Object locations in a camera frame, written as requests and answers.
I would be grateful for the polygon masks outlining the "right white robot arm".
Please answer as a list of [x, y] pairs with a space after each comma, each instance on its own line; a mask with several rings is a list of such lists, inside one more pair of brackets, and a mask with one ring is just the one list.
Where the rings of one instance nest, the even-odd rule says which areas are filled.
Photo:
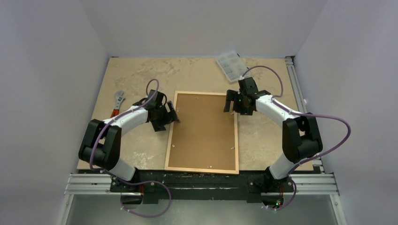
[[282, 179], [291, 170], [321, 152], [323, 143], [317, 120], [312, 115], [304, 115], [288, 108], [276, 100], [266, 90], [258, 90], [253, 78], [244, 78], [238, 82], [239, 90], [227, 90], [224, 112], [233, 110], [241, 115], [259, 112], [268, 116], [282, 129], [282, 154], [267, 168], [269, 175], [263, 184], [270, 191], [282, 184]]

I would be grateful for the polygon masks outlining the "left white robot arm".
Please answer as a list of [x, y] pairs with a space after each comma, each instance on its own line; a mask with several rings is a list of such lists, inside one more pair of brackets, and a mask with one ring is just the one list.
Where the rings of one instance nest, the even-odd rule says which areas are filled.
[[150, 122], [154, 131], [164, 131], [165, 126], [179, 121], [172, 101], [162, 92], [150, 90], [149, 96], [135, 102], [128, 110], [106, 120], [92, 119], [84, 134], [78, 157], [122, 179], [129, 192], [140, 185], [135, 176], [136, 167], [120, 157], [122, 137], [139, 125]]

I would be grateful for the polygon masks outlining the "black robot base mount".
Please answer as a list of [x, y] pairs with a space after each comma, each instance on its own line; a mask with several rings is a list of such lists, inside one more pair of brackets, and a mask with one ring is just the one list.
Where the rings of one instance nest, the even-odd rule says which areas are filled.
[[292, 194], [291, 178], [275, 180], [268, 170], [239, 171], [237, 175], [216, 173], [139, 170], [123, 183], [111, 177], [113, 193], [136, 193], [144, 204], [159, 200], [228, 200], [275, 205], [284, 194]]

